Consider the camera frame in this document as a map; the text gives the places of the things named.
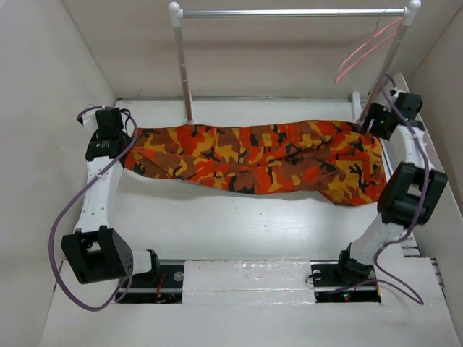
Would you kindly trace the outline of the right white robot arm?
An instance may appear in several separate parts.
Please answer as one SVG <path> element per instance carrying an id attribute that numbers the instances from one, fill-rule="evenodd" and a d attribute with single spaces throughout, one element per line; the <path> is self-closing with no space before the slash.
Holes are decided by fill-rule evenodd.
<path id="1" fill-rule="evenodd" d="M 334 275 L 344 285 L 369 276 L 379 249 L 396 243 L 408 228 L 426 224 L 448 182 L 425 149 L 425 127 L 416 119 L 422 98 L 393 89 L 387 102 L 370 106 L 362 128 L 390 141 L 400 161 L 380 194 L 376 218 L 339 255 Z"/>

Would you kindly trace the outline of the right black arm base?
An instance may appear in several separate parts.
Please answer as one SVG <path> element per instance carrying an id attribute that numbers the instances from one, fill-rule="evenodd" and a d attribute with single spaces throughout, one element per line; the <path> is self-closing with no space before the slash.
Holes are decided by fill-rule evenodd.
<path id="1" fill-rule="evenodd" d="M 306 284 L 313 287 L 316 304 L 381 303 L 375 278 L 337 261 L 311 261 Z"/>

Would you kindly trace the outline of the orange camouflage trousers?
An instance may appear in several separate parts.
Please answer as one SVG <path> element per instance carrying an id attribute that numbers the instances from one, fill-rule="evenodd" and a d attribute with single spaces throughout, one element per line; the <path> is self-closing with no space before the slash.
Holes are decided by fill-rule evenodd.
<path id="1" fill-rule="evenodd" d="M 142 128 L 124 167 L 243 194 L 319 192 L 357 207 L 386 185 L 381 142 L 345 121 L 304 120 L 248 127 L 185 124 Z"/>

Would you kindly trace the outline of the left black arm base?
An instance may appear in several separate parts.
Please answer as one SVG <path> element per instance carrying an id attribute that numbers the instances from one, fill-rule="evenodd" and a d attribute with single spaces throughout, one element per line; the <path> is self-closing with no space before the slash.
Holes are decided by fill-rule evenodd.
<path id="1" fill-rule="evenodd" d="M 157 275 L 134 275 L 128 291 L 124 284 L 115 300 L 120 304 L 181 304 L 183 281 L 184 262 L 164 260 Z"/>

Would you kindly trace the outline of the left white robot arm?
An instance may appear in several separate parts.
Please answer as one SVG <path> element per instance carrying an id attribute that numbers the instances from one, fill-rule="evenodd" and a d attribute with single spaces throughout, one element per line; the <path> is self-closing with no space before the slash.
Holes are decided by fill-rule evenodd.
<path id="1" fill-rule="evenodd" d="M 63 236 L 61 248 L 81 284 L 131 277 L 151 287 L 161 279 L 156 253 L 132 250 L 110 221 L 124 170 L 122 161 L 135 143 L 127 130 L 131 120 L 129 110 L 103 106 L 79 117 L 93 131 L 85 153 L 87 186 L 75 229 Z"/>

